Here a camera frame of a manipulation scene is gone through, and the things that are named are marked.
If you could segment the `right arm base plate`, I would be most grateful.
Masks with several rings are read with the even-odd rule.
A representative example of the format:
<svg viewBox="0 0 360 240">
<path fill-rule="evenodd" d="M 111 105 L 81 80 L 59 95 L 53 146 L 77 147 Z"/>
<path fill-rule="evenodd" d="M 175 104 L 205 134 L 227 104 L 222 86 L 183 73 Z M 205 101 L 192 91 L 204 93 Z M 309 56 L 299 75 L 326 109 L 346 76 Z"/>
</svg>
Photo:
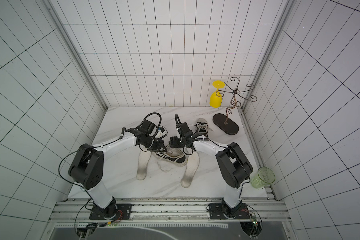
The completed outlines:
<svg viewBox="0 0 360 240">
<path fill-rule="evenodd" d="M 209 204 L 207 211 L 211 220 L 249 220 L 250 213 L 245 203 L 240 203 L 234 208 L 227 204 Z"/>
</svg>

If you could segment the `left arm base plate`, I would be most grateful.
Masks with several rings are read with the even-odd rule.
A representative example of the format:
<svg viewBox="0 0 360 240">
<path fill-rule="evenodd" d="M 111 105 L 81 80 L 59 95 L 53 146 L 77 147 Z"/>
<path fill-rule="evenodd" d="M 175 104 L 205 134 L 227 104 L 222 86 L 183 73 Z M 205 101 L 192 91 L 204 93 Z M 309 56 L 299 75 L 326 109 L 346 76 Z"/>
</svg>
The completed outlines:
<svg viewBox="0 0 360 240">
<path fill-rule="evenodd" d="M 94 205 L 91 209 L 89 219 L 101 221 L 129 220 L 132 206 L 132 204 L 110 204 L 107 208 L 101 209 L 97 205 Z"/>
</svg>

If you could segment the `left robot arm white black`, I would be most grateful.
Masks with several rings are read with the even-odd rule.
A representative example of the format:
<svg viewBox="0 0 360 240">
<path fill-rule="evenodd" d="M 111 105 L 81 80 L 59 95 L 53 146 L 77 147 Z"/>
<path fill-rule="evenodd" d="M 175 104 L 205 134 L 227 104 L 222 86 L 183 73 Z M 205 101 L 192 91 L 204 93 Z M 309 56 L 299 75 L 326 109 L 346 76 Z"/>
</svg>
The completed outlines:
<svg viewBox="0 0 360 240">
<path fill-rule="evenodd" d="M 167 152 L 163 140 L 167 134 L 168 131 L 163 126 L 144 120 L 136 128 L 123 127 L 118 137 L 99 146 L 83 144 L 69 168 L 69 176 L 88 192 L 96 207 L 105 210 L 114 200 L 102 181 L 105 161 L 126 149 L 138 146 L 141 152 L 137 179 L 144 180 L 152 153 Z"/>
</svg>

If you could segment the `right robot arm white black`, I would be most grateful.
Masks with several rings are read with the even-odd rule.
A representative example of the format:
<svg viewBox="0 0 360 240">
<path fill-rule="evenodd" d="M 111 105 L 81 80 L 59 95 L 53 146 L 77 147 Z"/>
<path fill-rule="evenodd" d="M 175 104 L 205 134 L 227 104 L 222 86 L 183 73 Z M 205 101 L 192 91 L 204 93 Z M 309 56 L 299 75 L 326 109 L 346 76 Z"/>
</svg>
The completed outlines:
<svg viewBox="0 0 360 240">
<path fill-rule="evenodd" d="M 181 150 L 188 156 L 182 186 L 189 187 L 199 167 L 198 153 L 204 153 L 217 160 L 222 177 L 227 184 L 222 204 L 230 210 L 237 209 L 242 203 L 243 185 L 250 179 L 253 172 L 253 167 L 240 146 L 235 142 L 227 145 L 211 140 L 209 125 L 204 119 L 197 120 L 194 131 L 186 122 L 181 122 L 178 114 L 175 114 L 175 123 L 178 135 L 170 138 L 169 146 L 172 149 Z"/>
</svg>

